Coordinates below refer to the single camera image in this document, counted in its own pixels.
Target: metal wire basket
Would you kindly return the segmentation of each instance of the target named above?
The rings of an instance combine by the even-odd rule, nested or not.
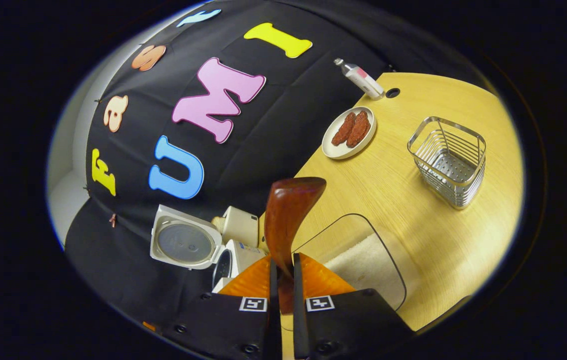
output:
[[[421,133],[423,141],[413,151]],[[426,183],[455,209],[468,207],[482,184],[486,168],[486,141],[482,135],[450,120],[430,116],[410,137],[407,150]]]

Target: blue letter u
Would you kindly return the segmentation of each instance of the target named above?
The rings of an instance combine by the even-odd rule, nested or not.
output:
[[[168,142],[168,138],[162,135],[155,147],[155,157],[157,160],[166,157],[182,164],[188,168],[190,176],[186,181],[179,181],[162,173],[159,166],[153,165],[148,176],[148,185],[151,189],[160,189],[179,199],[190,199],[199,193],[204,184],[204,166],[195,155],[172,145]]]

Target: white appliance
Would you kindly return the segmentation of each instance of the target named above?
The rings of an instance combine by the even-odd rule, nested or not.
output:
[[[222,232],[209,221],[159,205],[151,230],[150,257],[190,270],[215,265],[212,289],[218,292],[266,255],[258,248],[258,217],[230,206],[218,223]]]

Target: white wall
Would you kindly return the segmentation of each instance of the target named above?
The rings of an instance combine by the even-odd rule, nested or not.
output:
[[[155,34],[203,3],[188,7],[121,45],[108,55],[76,89],[61,114],[48,154],[46,194],[50,218],[62,246],[74,217],[89,199],[86,186],[86,146],[98,103],[122,64]]]

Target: bottle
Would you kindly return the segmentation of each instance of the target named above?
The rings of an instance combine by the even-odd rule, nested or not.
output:
[[[362,68],[356,64],[346,63],[343,59],[334,59],[334,64],[341,68],[341,73],[346,78],[354,82],[359,89],[368,94],[372,100],[380,100],[384,97],[384,88],[379,85],[370,75],[368,75]]]

